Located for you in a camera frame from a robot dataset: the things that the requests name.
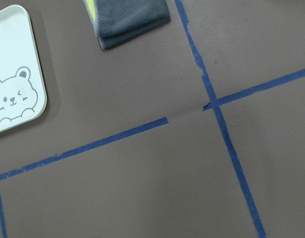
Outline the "grey folded cloth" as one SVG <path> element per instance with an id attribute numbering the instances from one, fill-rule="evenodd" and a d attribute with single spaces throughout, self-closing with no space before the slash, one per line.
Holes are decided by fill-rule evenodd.
<path id="1" fill-rule="evenodd" d="M 84 5 L 102 49 L 171 20 L 165 0 L 85 0 Z"/>

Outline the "white bear serving tray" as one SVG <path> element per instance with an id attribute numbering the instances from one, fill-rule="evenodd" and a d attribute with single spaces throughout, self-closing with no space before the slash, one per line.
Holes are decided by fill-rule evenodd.
<path id="1" fill-rule="evenodd" d="M 38 118 L 47 93 L 27 10 L 0 10 L 0 132 Z"/>

